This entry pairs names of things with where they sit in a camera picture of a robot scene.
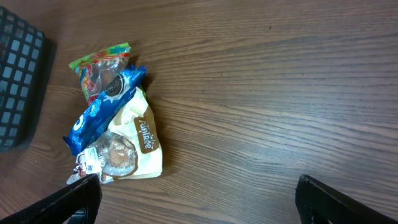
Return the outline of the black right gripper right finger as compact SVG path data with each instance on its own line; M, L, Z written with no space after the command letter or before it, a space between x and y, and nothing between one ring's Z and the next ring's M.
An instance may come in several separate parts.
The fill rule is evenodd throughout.
M295 205L300 220L304 224L397 224L396 220L365 206L307 174L299 177Z

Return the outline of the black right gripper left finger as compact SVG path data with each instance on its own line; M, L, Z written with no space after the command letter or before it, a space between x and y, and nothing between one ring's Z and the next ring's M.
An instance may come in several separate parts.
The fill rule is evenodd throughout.
M102 199L99 177L90 174L31 206L9 215L1 223L94 224Z

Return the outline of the beige brown cookie bag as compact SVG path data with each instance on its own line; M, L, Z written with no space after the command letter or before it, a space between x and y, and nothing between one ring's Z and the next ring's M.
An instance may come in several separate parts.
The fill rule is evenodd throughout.
M88 174L96 174L102 184L154 178L162 173L162 161L153 112L145 93L137 87L107 130L77 155L67 184Z

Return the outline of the blue Oreo cookie packet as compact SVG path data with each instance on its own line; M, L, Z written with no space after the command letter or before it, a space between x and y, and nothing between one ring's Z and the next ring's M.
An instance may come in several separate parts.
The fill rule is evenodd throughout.
M105 86L78 118L68 136L63 138L72 155L84 151L106 131L118 111L135 95L136 88L142 83L146 71L144 66L131 65Z

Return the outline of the green Haribo gummy bag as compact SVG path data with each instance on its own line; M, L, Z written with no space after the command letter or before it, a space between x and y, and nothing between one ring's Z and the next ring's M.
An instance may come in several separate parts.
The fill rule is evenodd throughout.
M98 97L106 85L128 64L131 46L126 42L86 55L68 64L79 77L88 105Z

